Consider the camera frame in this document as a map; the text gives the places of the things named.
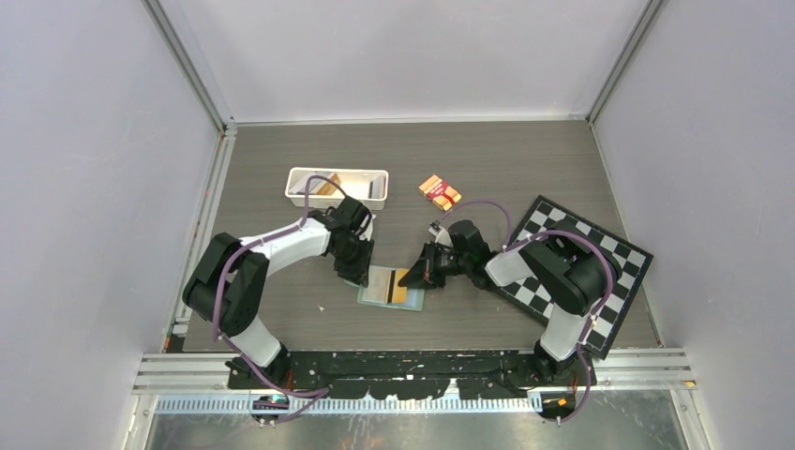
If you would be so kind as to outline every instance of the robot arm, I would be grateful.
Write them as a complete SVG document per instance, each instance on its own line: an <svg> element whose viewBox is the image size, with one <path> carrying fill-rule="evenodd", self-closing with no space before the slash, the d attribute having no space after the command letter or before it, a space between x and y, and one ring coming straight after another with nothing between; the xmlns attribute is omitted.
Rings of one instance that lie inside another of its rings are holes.
<svg viewBox="0 0 795 450"><path fill-rule="evenodd" d="M223 265L242 246L262 244L244 252L234 262L235 276L226 280L219 328L257 366L266 368L286 353L257 316L265 281L279 270L312 256L331 253L341 278L367 286L373 241L368 239L372 215L359 201L346 197L328 212L312 211L301 220L257 236L235 239L215 236L202 255L183 291L183 301L206 321L213 321L218 279Z"/></svg>
<svg viewBox="0 0 795 450"><path fill-rule="evenodd" d="M433 289L443 287L445 277L463 274L480 289L496 290L535 276L553 301L547 329L535 344L535 368L539 379L552 382L571 369L591 308L607 289L607 277L621 277L621 267L609 253L601 251L609 266L606 274L591 246L582 242L588 240L587 236L574 223L561 220L546 233L546 240L497 253L488 249L471 221L461 220L438 235L446 242L438 237L437 242L425 245L419 261L400 285Z"/></svg>

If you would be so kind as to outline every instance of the black and white checkered board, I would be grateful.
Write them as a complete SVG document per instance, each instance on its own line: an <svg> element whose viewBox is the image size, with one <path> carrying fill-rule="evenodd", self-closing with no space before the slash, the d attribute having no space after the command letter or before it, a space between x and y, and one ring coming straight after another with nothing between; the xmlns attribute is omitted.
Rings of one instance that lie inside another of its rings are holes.
<svg viewBox="0 0 795 450"><path fill-rule="evenodd" d="M594 243L609 251L622 267L622 276L613 287L613 293L599 313L586 341L586 348L591 353L604 358L613 345L613 339L621 327L626 311L629 310L632 300L640 289L640 283L646 275L653 255L541 195L535 199L511 234L511 242L546 230L553 223L566 217L573 219L577 229L587 234ZM505 286L498 293L541 322L549 321L549 315L552 313L551 297L537 278L525 278Z"/></svg>

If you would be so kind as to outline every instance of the white panel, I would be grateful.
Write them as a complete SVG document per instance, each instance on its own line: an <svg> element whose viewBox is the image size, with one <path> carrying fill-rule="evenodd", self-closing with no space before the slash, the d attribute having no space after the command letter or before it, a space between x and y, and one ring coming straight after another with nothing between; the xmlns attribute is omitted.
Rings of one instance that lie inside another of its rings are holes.
<svg viewBox="0 0 795 450"><path fill-rule="evenodd" d="M645 4L179 1L238 122L583 116Z"/></svg>
<svg viewBox="0 0 795 450"><path fill-rule="evenodd" d="M668 2L597 124L717 448L792 448L795 3Z"/></svg>
<svg viewBox="0 0 795 450"><path fill-rule="evenodd" d="M3 2L0 448L108 449L217 136L141 2Z"/></svg>

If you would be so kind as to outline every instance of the wooden table surface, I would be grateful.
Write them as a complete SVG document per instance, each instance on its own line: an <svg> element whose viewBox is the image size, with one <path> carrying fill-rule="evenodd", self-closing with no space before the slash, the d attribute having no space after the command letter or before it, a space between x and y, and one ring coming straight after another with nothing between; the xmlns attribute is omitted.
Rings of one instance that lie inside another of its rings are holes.
<svg viewBox="0 0 795 450"><path fill-rule="evenodd" d="M372 263L410 267L441 214L419 192L433 173L463 200L503 203L521 219L533 199L548 196L624 235L593 135L581 121L425 123L241 127L218 207L215 233L265 233L292 223L302 210L284 197L292 167L383 169L389 196L376 212ZM506 235L502 213L473 205L450 217L469 218L493 247ZM265 285L260 317L295 350L421 350L531 348L544 326L464 276L427 291L421 312L363 306L357 290L312 258ZM655 347L640 292L614 347ZM191 318L185 350L225 350L209 325Z"/></svg>

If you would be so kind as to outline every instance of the item in basket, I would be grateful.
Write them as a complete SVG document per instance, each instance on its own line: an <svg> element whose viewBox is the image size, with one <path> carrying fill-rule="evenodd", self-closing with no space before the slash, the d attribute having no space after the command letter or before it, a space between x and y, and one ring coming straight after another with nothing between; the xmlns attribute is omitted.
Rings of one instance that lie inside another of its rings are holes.
<svg viewBox="0 0 795 450"><path fill-rule="evenodd" d="M461 201L461 194L436 174L420 185L420 192L443 211L449 210Z"/></svg>
<svg viewBox="0 0 795 450"><path fill-rule="evenodd" d="M291 194L303 194L304 189L307 188L307 180L312 175L321 175L339 184L339 175L337 175L334 172L308 173L302 176L297 183L292 185L292 187L288 192L290 192ZM309 182L309 193L312 195L332 195L336 191L337 188L334 187L334 185L320 178L315 178L314 180Z"/></svg>
<svg viewBox="0 0 795 450"><path fill-rule="evenodd" d="M386 177L383 175L377 176L370 182L369 199L382 199L384 191L386 190Z"/></svg>

